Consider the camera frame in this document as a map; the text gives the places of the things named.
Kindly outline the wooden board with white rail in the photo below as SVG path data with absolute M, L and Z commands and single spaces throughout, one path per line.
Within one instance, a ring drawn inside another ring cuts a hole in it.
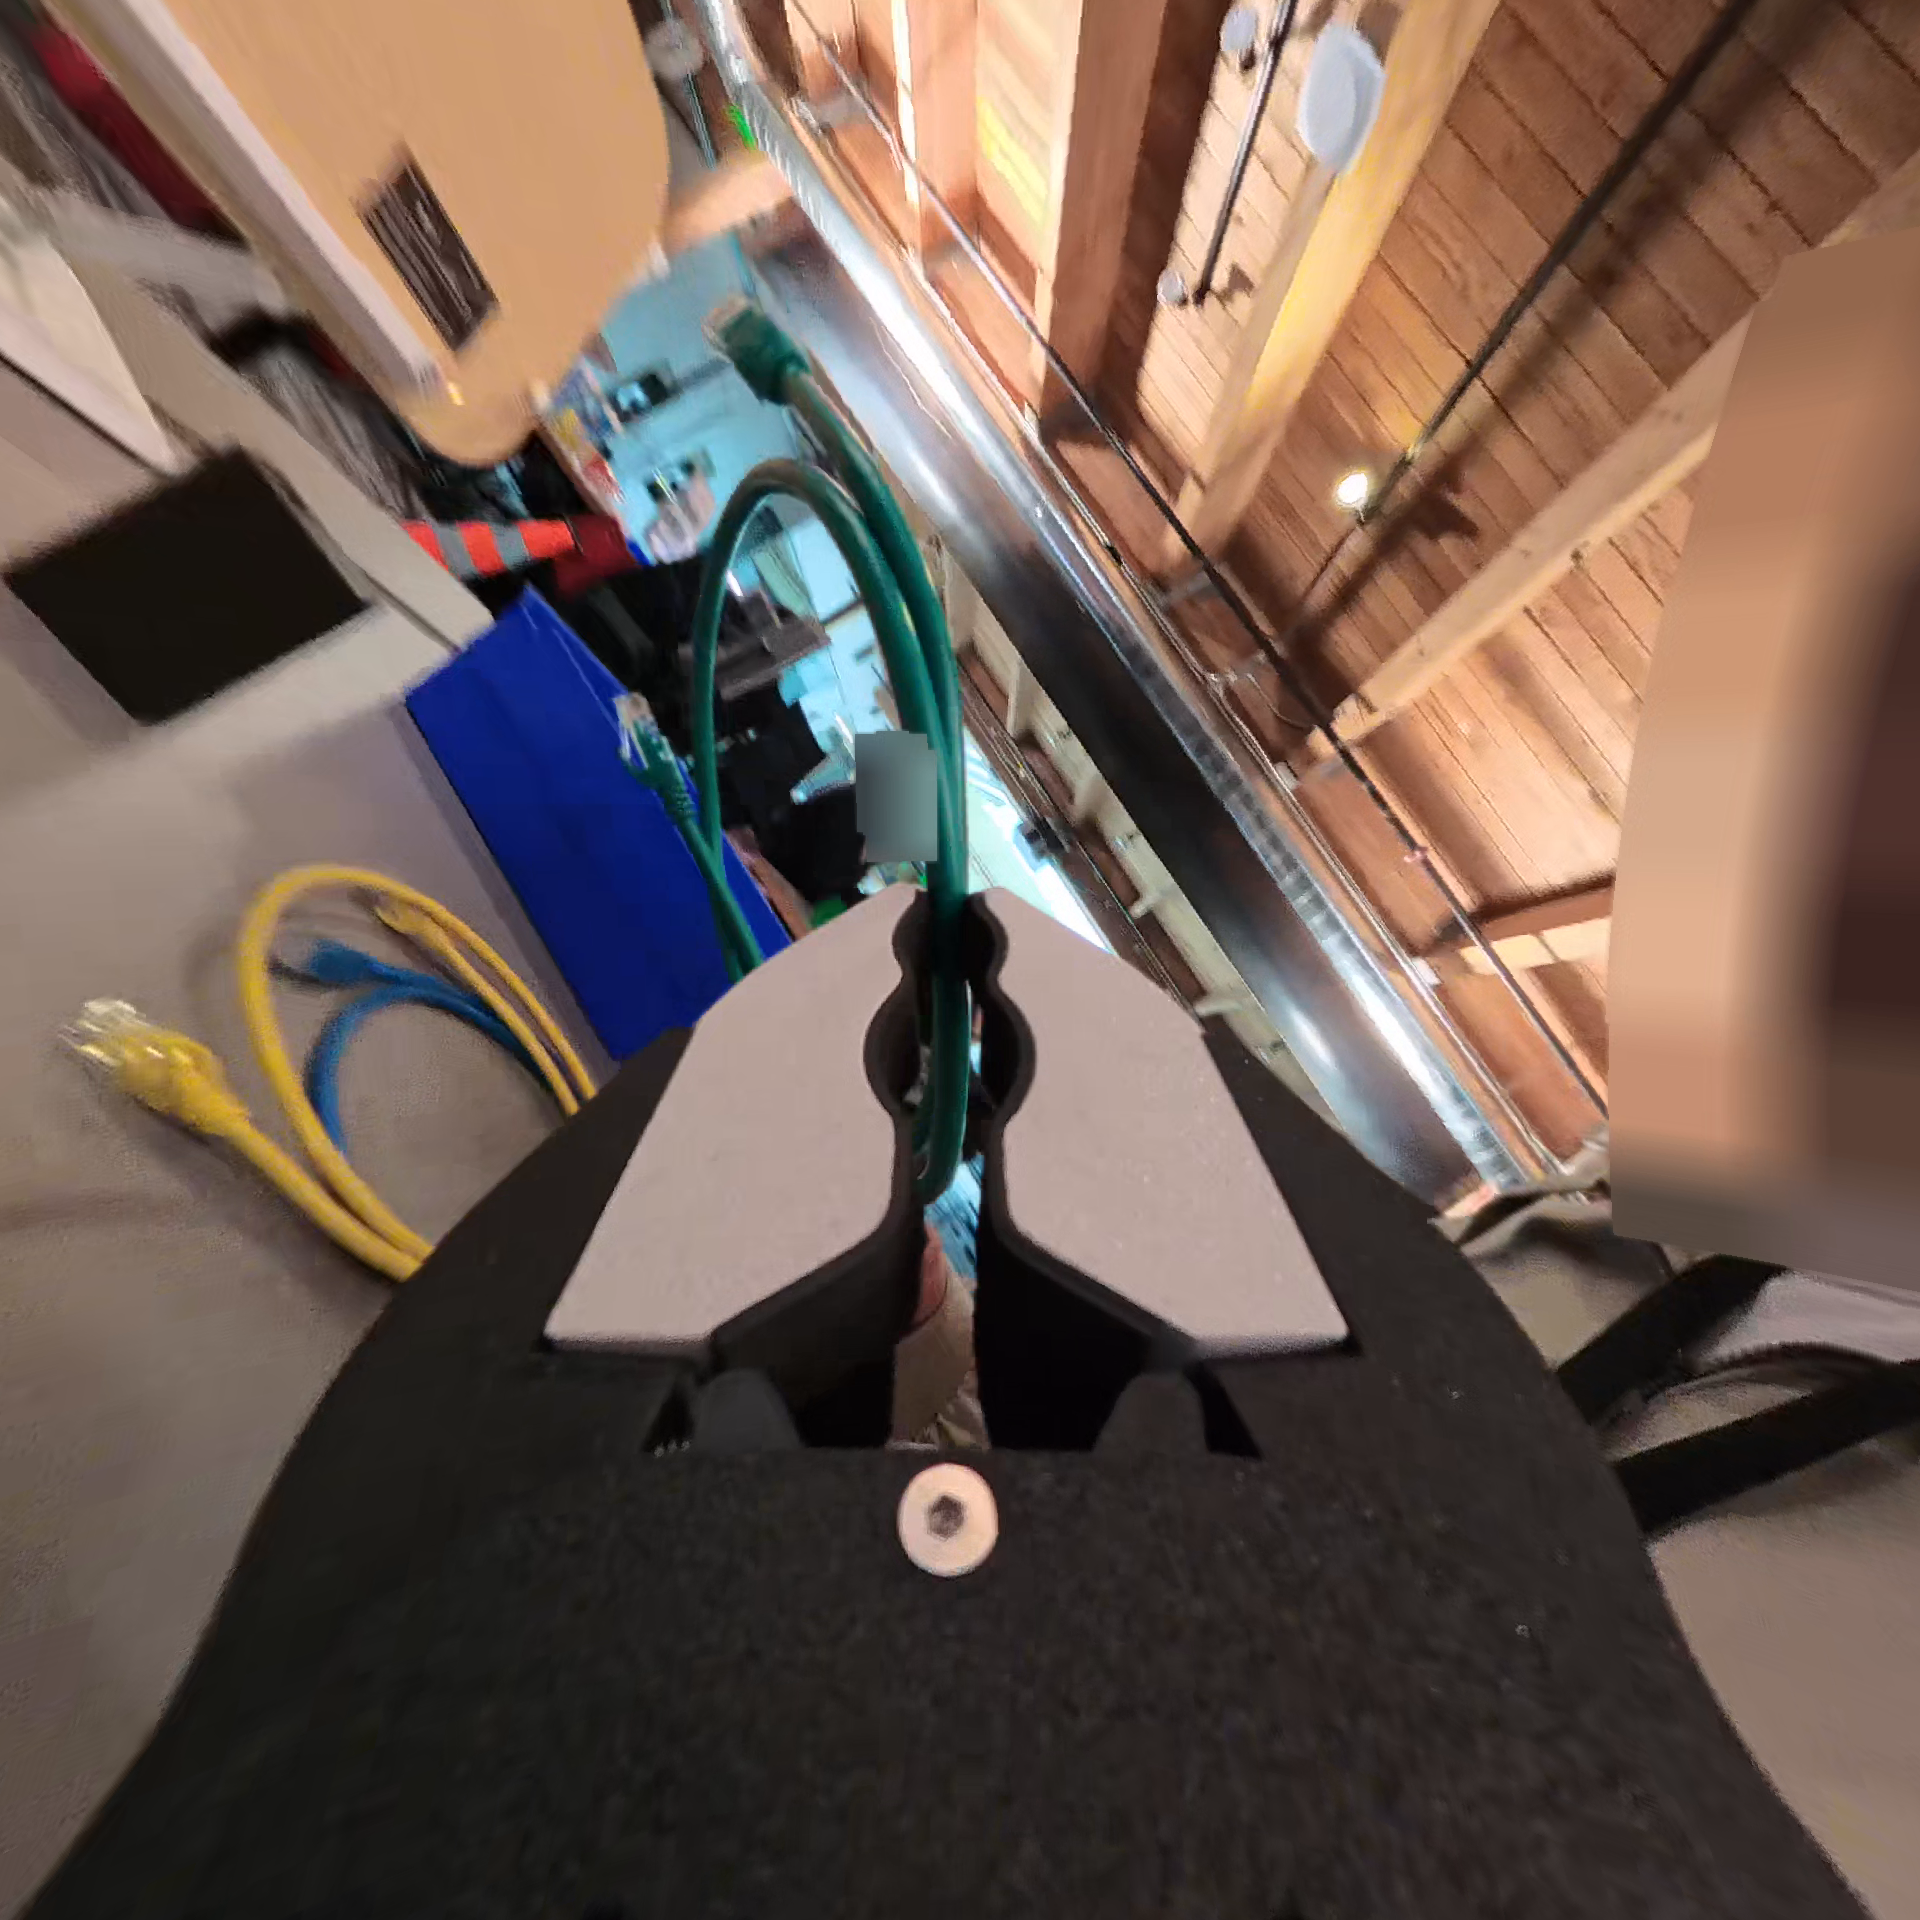
M 666 220 L 629 4 L 50 4 L 440 454 L 510 459 Z

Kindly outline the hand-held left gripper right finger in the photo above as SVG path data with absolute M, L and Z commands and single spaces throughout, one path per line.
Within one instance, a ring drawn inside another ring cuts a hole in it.
M 976 908 L 993 1005 L 1015 1028 L 1000 1109 L 1015 1249 L 1200 1361 L 1345 1344 L 1349 1324 L 1200 1021 L 1021 896 L 993 889 Z

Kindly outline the blue plastic bin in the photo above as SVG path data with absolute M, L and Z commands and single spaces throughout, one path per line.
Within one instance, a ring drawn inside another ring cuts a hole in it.
M 733 971 L 702 869 L 618 744 L 623 686 L 521 592 L 406 709 L 592 1035 L 624 1062 Z

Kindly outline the orange striped traffic cone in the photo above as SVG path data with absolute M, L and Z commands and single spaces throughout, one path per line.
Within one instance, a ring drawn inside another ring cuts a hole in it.
M 521 576 L 581 552 L 567 518 L 406 518 L 400 529 L 464 584 Z

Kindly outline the black ethernet switch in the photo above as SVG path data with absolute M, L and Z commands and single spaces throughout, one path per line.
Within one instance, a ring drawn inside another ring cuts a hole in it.
M 178 721 L 370 611 L 277 472 L 240 448 L 9 562 L 6 584 L 142 728 Z

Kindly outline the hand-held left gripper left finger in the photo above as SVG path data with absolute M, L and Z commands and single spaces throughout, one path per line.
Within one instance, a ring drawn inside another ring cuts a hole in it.
M 854 1261 L 912 1204 L 898 1075 L 919 1066 L 898 940 L 923 894 L 891 884 L 736 984 L 691 1032 L 655 1116 L 545 1321 L 559 1350 L 648 1361 L 888 1354 L 919 1297 L 906 1233 L 901 1306 Z M 904 1016 L 904 1070 L 871 1052 Z

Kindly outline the white round ceiling device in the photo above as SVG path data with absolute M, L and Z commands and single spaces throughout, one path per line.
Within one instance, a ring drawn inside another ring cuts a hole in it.
M 1385 93 L 1385 64 L 1365 33 L 1330 21 L 1313 41 L 1303 73 L 1296 136 L 1310 158 L 1345 177 L 1368 145 Z

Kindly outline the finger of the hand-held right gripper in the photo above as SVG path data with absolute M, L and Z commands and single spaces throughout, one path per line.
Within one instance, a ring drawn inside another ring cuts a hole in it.
M 305 514 L 398 611 L 458 652 L 491 613 L 406 533 L 323 448 L 297 432 L 255 387 L 133 280 L 80 266 L 79 280 L 163 425 L 198 451 L 243 451 L 270 469 Z

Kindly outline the silver ceiling duct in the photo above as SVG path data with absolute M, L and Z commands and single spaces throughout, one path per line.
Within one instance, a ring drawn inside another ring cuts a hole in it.
M 985 611 L 1208 926 L 1330 1117 L 1430 1200 L 1517 1192 L 1549 1147 L 1424 965 L 1232 728 L 1206 667 L 879 210 L 781 90 L 738 4 L 695 4 L 733 104 L 815 229 L 775 269 L 784 324 L 958 560 Z

